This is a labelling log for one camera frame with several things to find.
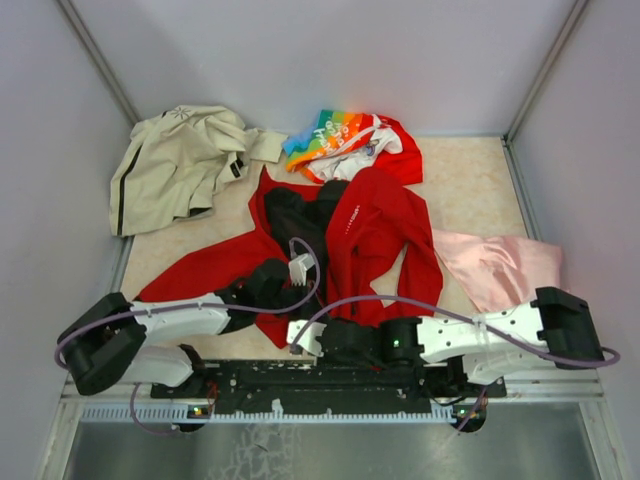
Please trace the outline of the red jacket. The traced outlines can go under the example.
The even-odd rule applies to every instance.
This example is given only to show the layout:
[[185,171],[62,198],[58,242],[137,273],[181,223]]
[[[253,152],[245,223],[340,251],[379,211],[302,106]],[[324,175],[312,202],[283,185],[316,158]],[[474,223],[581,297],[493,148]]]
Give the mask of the red jacket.
[[260,173],[248,200],[252,230],[189,253],[138,294],[144,302],[176,301],[222,289],[269,258],[283,260],[292,237],[304,239],[322,262],[321,297],[327,303],[361,296],[333,315],[363,326],[425,315],[415,305],[372,300],[372,281],[405,256],[397,293],[437,304],[443,275],[436,259],[424,199],[376,168],[350,182],[295,185]]

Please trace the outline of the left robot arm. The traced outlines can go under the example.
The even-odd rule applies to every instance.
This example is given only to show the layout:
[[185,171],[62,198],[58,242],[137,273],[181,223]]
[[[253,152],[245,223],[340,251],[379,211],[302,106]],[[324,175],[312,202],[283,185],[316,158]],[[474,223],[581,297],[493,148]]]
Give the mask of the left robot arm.
[[314,258],[302,254],[289,262],[268,259],[247,279],[196,298],[145,303],[110,293],[58,337],[55,361],[84,396],[121,382],[161,384],[197,396],[208,373],[198,366],[196,352],[175,340],[234,333],[261,315],[298,313],[315,295],[320,281],[308,276],[318,272]]

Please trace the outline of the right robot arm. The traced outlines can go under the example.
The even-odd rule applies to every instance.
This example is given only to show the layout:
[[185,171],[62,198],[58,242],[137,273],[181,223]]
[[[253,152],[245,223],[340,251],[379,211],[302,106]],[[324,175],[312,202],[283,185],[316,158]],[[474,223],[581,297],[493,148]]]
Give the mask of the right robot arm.
[[379,369],[458,359],[446,380],[461,396],[541,362],[564,370],[595,370],[618,359],[601,345],[588,304],[556,287],[539,288],[530,301],[473,317],[407,297],[386,299],[425,313],[393,317],[377,326],[328,319],[317,337],[321,355]]

